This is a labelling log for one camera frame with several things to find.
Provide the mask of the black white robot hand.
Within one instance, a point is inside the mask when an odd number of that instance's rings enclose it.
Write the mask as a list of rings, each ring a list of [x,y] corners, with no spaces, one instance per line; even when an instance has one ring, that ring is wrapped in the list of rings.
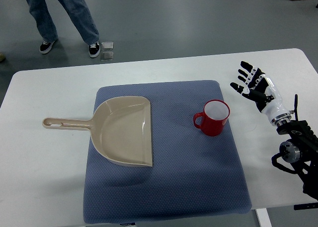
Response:
[[[255,102],[260,113],[267,116],[273,126],[291,122],[291,113],[283,105],[283,99],[270,77],[260,68],[245,61],[240,63],[239,85],[232,82],[230,86],[244,98]]]

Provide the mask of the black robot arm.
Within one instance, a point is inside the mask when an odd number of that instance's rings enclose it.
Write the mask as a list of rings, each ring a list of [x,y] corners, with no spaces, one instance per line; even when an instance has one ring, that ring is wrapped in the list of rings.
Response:
[[[272,165],[281,171],[295,174],[303,182],[303,193],[318,198],[318,138],[307,121],[298,119],[298,96],[295,95],[295,120],[283,114],[274,120],[276,131],[290,138],[282,142],[279,152],[271,158]]]

